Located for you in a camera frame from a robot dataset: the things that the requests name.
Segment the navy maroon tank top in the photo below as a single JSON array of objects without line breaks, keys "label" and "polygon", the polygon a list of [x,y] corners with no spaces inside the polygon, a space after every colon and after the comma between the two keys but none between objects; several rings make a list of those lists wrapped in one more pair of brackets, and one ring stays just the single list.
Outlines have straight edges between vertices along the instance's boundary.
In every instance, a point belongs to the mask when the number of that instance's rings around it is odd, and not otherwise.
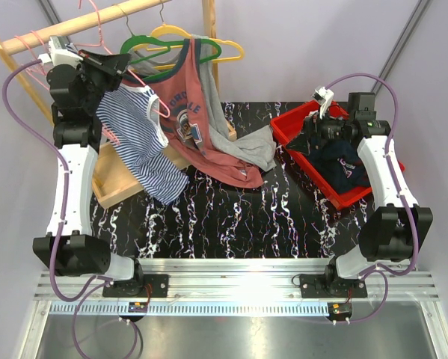
[{"label": "navy maroon tank top", "polygon": [[338,194],[356,187],[370,187],[366,168],[347,141],[330,141],[321,149],[312,150],[307,159]]}]

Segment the blue striped tank top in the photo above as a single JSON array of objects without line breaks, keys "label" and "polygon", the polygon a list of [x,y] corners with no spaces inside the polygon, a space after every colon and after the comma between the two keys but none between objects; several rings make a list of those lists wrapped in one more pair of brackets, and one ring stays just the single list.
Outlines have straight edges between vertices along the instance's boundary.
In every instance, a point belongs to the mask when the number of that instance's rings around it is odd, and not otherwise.
[{"label": "blue striped tank top", "polygon": [[126,168],[149,196],[168,205],[185,189],[188,177],[163,153],[169,140],[159,110],[159,97],[150,87],[120,85],[105,93],[96,115],[119,139],[113,146]]}]

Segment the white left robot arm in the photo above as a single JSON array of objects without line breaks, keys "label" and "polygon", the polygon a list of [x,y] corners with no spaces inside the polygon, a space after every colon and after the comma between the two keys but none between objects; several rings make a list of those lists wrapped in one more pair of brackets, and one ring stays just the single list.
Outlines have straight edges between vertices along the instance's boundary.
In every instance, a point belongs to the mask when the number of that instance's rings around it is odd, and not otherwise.
[{"label": "white left robot arm", "polygon": [[106,93],[118,89],[129,60],[129,55],[82,50],[54,60],[47,74],[58,181],[46,235],[35,238],[32,249],[49,269],[53,286],[56,277],[90,274],[105,281],[107,297],[136,297],[144,291],[141,265],[112,253],[105,240],[93,236],[89,214],[102,130],[96,110]]}]

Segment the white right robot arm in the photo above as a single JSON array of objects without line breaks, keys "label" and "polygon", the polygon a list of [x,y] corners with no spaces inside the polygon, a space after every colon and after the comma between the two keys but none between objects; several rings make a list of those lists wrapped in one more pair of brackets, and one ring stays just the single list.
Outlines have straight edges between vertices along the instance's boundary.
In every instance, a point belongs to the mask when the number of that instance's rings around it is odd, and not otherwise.
[{"label": "white right robot arm", "polygon": [[414,270],[433,215],[406,185],[390,124],[376,117],[375,94],[350,93],[347,120],[329,114],[333,97],[327,88],[315,90],[319,109],[305,117],[288,147],[300,149],[305,141],[318,147],[331,140],[354,146],[369,177],[376,209],[359,233],[358,246],[329,260],[321,274],[300,274],[299,286],[302,298],[365,298],[365,280],[371,274],[404,276]]}]

